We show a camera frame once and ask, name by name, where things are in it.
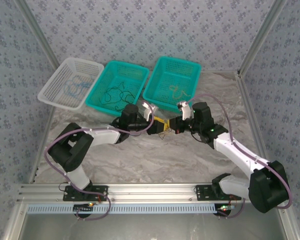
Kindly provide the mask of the teal plastic basket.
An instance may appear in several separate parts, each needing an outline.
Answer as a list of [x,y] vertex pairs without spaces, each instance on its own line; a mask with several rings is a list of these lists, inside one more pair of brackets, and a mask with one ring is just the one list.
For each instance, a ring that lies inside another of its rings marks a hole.
[[146,67],[112,60],[92,87],[85,104],[118,117],[126,105],[137,103],[149,73]]
[[198,63],[161,56],[142,96],[161,110],[178,113],[177,103],[195,96],[200,74]]

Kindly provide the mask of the white plastic basket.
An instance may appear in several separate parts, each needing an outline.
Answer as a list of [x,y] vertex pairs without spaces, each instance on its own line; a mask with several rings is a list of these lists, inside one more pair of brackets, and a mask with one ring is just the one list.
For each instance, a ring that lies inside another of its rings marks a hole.
[[37,99],[56,108],[82,111],[104,65],[81,58],[66,58],[39,92]]

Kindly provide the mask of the small black circuit board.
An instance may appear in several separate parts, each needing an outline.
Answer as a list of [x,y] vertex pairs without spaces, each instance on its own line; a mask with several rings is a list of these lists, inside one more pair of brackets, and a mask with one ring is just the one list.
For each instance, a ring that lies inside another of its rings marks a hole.
[[234,205],[215,204],[216,215],[222,217],[228,217],[234,208],[235,208]]
[[86,212],[92,212],[93,209],[94,205],[92,203],[74,204],[72,207],[72,211],[76,214],[85,214]]

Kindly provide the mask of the grey metal panel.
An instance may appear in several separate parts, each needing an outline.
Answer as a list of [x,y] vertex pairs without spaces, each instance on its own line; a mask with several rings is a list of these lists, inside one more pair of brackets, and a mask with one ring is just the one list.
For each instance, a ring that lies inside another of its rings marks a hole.
[[279,214],[247,203],[232,219],[214,214],[109,214],[79,221],[73,214],[27,214],[19,240],[287,240]]

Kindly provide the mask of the aluminium table side rail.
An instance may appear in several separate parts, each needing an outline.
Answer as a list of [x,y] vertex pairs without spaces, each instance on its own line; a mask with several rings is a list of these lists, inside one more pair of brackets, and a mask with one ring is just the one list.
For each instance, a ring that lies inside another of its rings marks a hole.
[[38,152],[37,152],[37,155],[35,157],[34,164],[33,164],[30,176],[29,176],[29,180],[28,180],[29,184],[33,184],[34,181],[35,181],[37,170],[38,170],[38,167],[40,165],[41,157],[43,155],[43,152],[44,152],[44,149],[45,149],[45,146],[46,146],[46,141],[47,141],[50,129],[51,129],[52,122],[53,122],[53,117],[54,117],[55,110],[56,110],[55,107],[51,108],[49,117],[47,119],[47,122],[46,122],[46,125],[45,125],[45,128],[44,128],[44,132],[43,132],[43,137],[41,139],[41,142],[40,142],[40,145],[39,145],[39,148],[38,148]]
[[245,107],[246,113],[247,113],[247,119],[249,122],[249,126],[252,132],[252,137],[255,142],[255,146],[257,149],[257,153],[259,156],[261,156],[264,159],[270,159],[269,154],[267,153],[266,145],[263,140],[263,136],[257,121],[256,114],[253,109],[252,102],[249,97],[249,93],[245,84],[244,79],[240,75],[240,72],[238,71],[236,73],[236,80],[238,82],[239,91],[242,97],[243,105]]

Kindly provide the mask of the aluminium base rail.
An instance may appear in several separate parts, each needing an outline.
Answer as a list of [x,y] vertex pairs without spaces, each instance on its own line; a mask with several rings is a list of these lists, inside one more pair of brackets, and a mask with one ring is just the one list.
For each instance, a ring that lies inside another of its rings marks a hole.
[[[64,203],[67,183],[22,184],[16,202],[18,204]],[[104,183],[107,196],[113,204],[168,204],[195,203],[197,183]]]

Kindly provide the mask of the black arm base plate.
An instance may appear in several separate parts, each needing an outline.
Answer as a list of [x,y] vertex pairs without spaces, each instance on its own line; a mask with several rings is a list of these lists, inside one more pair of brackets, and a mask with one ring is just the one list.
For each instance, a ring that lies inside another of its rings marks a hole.
[[[96,192],[96,193],[107,195],[108,186],[90,184],[84,189],[84,191]],[[75,188],[73,188],[73,186],[67,185],[64,189],[63,201],[64,202],[83,202],[83,201],[106,202],[107,200],[104,196],[82,193],[80,191],[77,191]]]
[[194,187],[198,201],[229,201],[241,200],[239,196],[224,193],[219,186],[213,184],[199,184]]

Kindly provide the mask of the aluminium frame post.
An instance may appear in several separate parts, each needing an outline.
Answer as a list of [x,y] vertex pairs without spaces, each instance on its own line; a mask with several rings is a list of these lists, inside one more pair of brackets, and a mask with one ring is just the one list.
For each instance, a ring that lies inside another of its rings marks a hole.
[[239,77],[243,78],[247,73],[249,67],[253,63],[258,51],[265,42],[268,34],[270,33],[272,27],[276,23],[280,13],[282,12],[285,4],[288,0],[273,0],[273,3],[266,14],[256,36],[254,37],[252,44],[247,51],[240,68],[238,69]]
[[26,0],[13,0],[18,9],[20,10],[24,20],[26,21],[27,25],[29,26],[30,30],[34,34],[38,44],[40,45],[42,51],[44,52],[45,56],[47,57],[49,63],[56,70],[60,63],[54,54],[47,38],[45,37],[43,31],[41,30],[35,16],[33,15],[30,7],[28,6]]

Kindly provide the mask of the aluminium frame leg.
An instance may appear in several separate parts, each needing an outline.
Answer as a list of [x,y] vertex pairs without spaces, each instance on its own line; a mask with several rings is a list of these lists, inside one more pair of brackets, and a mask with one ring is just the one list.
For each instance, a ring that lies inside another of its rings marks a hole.
[[294,207],[291,205],[289,208],[277,210],[287,240],[300,240],[300,227]]
[[27,210],[27,203],[17,203],[13,207],[1,240],[19,240]]

